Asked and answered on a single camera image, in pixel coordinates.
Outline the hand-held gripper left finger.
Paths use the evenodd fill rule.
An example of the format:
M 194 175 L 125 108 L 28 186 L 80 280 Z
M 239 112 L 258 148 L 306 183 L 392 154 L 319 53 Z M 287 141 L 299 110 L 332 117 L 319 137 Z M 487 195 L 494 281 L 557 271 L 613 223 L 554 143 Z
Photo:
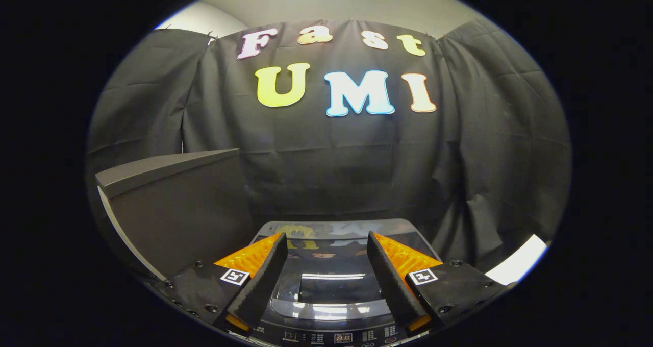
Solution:
M 260 324 L 288 256 L 281 232 L 214 263 L 196 261 L 153 283 L 163 300 L 224 332 L 248 336 Z

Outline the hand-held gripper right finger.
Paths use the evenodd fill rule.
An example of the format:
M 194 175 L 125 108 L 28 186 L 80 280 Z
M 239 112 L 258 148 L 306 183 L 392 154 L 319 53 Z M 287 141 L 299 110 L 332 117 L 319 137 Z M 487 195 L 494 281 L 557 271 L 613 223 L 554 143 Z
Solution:
M 450 328 L 511 290 L 462 260 L 439 261 L 373 231 L 366 254 L 390 314 L 410 337 Z

